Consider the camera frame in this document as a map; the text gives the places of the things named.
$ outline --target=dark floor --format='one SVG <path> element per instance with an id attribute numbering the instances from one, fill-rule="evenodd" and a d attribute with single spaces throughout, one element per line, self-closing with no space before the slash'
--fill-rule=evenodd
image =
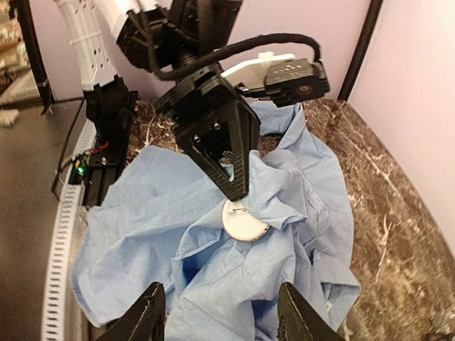
<path id="1" fill-rule="evenodd" d="M 59 104 L 46 117 L 40 117 L 40 107 L 23 110 L 13 128 L 0 128 L 1 340 L 39 340 L 57 209 L 50 184 L 77 106 Z"/>

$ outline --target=red wire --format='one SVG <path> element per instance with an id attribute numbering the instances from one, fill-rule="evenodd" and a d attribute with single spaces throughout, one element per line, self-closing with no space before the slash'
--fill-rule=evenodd
<path id="1" fill-rule="evenodd" d="M 103 150 L 105 150 L 107 147 L 109 147 L 109 142 L 106 142 L 103 146 L 100 146 L 98 148 L 93 148 L 93 149 L 90 149 L 89 151 L 87 151 L 90 155 L 93 155 L 93 154 L 99 154 L 101 153 Z"/>

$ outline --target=white robot arm segment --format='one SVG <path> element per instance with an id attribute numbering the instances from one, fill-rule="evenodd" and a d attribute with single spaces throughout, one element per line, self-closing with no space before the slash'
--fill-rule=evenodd
<path id="1" fill-rule="evenodd" d="M 143 1 L 146 9 L 155 9 L 154 0 Z M 135 0 L 56 0 L 58 8 L 70 30 L 70 44 L 75 47 L 79 62 L 82 89 L 93 91 L 112 82 L 117 74 L 104 43 L 98 25 L 96 8 L 105 17 L 111 34 L 117 39 L 127 20 L 127 12 L 139 11 Z"/>

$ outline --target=green led light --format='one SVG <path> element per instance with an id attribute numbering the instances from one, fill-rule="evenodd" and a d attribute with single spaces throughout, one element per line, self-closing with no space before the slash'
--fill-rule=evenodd
<path id="1" fill-rule="evenodd" d="M 85 168 L 84 167 L 77 167 L 77 172 L 79 173 L 79 175 L 84 175 Z"/>

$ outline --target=black cable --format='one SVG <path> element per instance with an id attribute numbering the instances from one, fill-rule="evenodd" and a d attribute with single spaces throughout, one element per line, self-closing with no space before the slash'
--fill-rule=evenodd
<path id="1" fill-rule="evenodd" d="M 196 0 L 198 14 L 198 30 L 200 49 L 199 55 L 208 55 L 215 46 L 215 12 L 213 0 Z"/>
<path id="2" fill-rule="evenodd" d="M 62 165 L 62 162 L 65 157 L 66 148 L 68 147 L 68 143 L 70 142 L 71 133 L 73 132 L 73 129 L 76 125 L 76 121 L 79 118 L 79 114 L 82 111 L 82 107 L 83 107 L 84 103 L 85 103 L 85 98 L 82 99 L 80 106 L 76 111 L 76 115 L 74 116 L 73 122 L 71 122 L 70 129 L 68 130 L 68 133 L 66 134 L 65 143 L 63 144 L 62 151 L 60 152 L 60 158 L 58 159 L 57 168 L 55 170 L 55 177 L 52 182 L 52 186 L 50 187 L 50 191 L 52 193 L 55 193 L 55 189 L 57 188 L 59 176 L 63 172 L 64 167 L 68 167 L 68 165 Z"/>
<path id="3" fill-rule="evenodd" d="M 297 43 L 308 45 L 314 50 L 314 61 L 318 62 L 321 59 L 321 49 L 319 47 L 319 44 L 312 37 L 296 33 L 273 33 L 265 36 L 257 36 L 229 46 L 225 46 L 220 50 L 197 59 L 194 63 L 191 63 L 185 67 L 170 72 L 163 72 L 161 71 L 159 64 L 156 61 L 155 43 L 149 22 L 147 20 L 147 16 L 142 10 L 139 15 L 141 17 L 142 26 L 146 32 L 150 68 L 155 76 L 157 76 L 160 80 L 181 80 L 182 78 L 185 78 L 198 71 L 199 69 L 209 66 L 210 64 L 227 59 L 233 55 L 237 55 L 238 53 L 242 53 L 253 48 L 269 44 Z"/>

